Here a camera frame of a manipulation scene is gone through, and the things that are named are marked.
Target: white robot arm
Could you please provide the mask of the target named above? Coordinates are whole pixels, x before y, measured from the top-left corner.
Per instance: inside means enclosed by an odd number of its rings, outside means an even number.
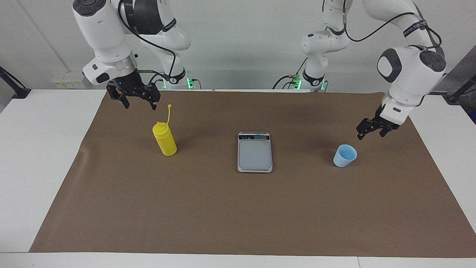
[[[75,0],[73,13],[96,54],[83,73],[95,85],[109,81],[107,89],[113,100],[128,108],[127,96],[136,96],[150,102],[153,109],[160,100],[155,84],[142,82],[123,26],[157,55],[167,88],[189,88],[188,73],[174,50],[188,49],[191,38],[177,25],[169,0]]]
[[[380,56],[377,70],[391,86],[375,118],[366,118],[357,127],[359,139],[378,129],[382,129],[382,137],[398,129],[410,111],[438,83],[446,69],[444,53],[439,47],[441,40],[439,44],[434,42],[430,34],[433,30],[428,27],[415,3],[411,0],[362,2],[370,17],[399,27],[408,46],[390,48]],[[301,42],[303,52],[309,57],[302,73],[303,86],[319,88],[327,68],[324,54],[348,46],[350,38],[347,33],[347,12],[351,5],[352,0],[325,1],[323,18],[326,30],[309,34]]]

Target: black stand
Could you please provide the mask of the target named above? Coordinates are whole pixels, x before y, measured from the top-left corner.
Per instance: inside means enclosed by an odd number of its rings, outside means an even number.
[[[15,91],[15,95],[12,99],[24,99],[31,92],[31,89],[29,88],[19,87],[2,67],[0,67],[0,77]]]
[[[473,85],[476,84],[476,75],[473,76],[466,84],[463,85],[458,91],[456,91],[453,95],[446,95],[446,100],[450,103],[457,103],[459,97],[466,93]]]

